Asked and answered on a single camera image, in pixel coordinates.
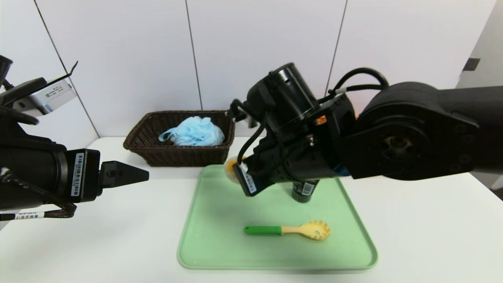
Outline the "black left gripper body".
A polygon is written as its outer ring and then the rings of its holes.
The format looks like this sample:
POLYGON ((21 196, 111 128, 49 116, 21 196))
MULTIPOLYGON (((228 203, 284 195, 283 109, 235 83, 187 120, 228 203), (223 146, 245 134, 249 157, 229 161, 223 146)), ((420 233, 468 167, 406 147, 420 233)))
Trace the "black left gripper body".
POLYGON ((74 204, 93 201, 100 194, 96 150, 68 150, 63 145, 1 147, 1 166, 22 181, 74 204))

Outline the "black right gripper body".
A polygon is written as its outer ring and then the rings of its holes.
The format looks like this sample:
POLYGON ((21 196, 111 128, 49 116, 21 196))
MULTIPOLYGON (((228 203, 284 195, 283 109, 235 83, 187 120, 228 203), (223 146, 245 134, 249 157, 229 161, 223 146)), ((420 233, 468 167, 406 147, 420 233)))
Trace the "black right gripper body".
POLYGON ((288 167, 291 152, 280 146, 257 146, 250 156, 232 157, 232 180, 239 184, 247 197, 254 197, 266 188, 285 182, 298 182, 288 167))

